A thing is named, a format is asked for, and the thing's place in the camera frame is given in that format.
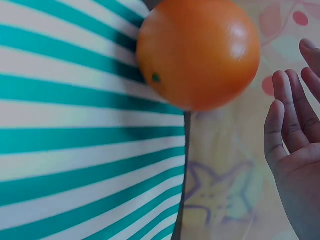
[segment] palm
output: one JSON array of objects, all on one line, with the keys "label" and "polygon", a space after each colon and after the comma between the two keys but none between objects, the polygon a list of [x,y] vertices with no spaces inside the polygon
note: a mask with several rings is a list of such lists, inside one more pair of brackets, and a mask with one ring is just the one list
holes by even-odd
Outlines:
[{"label": "palm", "polygon": [[[303,40],[311,68],[301,75],[320,101],[320,50]],[[320,121],[293,70],[273,76],[275,101],[265,121],[265,157],[286,214],[300,240],[320,239]]]}]

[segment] striped pillow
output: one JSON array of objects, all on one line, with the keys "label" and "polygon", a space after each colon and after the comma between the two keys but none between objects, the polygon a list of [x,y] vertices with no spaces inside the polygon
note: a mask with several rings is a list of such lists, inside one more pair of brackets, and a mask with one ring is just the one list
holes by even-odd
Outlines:
[{"label": "striped pillow", "polygon": [[0,1],[0,239],[161,240],[183,112],[143,81],[139,0]]}]

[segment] orange fruit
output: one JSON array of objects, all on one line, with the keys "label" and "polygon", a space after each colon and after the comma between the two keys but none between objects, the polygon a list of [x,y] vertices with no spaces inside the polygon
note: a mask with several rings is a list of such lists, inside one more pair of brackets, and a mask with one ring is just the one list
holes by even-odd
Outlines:
[{"label": "orange fruit", "polygon": [[229,0],[164,0],[145,19],[136,58],[146,82],[188,111],[242,93],[260,64],[259,33]]}]

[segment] pink dot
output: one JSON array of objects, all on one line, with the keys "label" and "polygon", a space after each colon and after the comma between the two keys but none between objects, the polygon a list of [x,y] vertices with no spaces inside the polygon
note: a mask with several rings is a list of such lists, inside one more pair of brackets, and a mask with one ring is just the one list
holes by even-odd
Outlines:
[{"label": "pink dot", "polygon": [[302,11],[296,11],[293,14],[293,19],[300,26],[307,26],[309,24],[308,17]]},{"label": "pink dot", "polygon": [[269,96],[274,96],[275,95],[274,84],[272,82],[272,76],[268,76],[263,80],[262,89],[263,89],[264,93],[269,95]]}]

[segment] patterned fabric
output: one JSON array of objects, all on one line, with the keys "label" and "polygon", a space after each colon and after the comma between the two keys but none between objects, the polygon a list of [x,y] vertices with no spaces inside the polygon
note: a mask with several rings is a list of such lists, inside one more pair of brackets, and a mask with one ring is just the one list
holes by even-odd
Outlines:
[{"label": "patterned fabric", "polygon": [[183,113],[143,81],[139,0],[0,1],[0,239],[161,240]]},{"label": "patterned fabric", "polygon": [[[234,1],[259,27],[261,63],[238,99],[191,118],[182,239],[298,240],[265,159],[264,124],[273,73],[307,66],[301,39],[320,46],[320,1]],[[302,84],[320,116],[320,104]]]}]

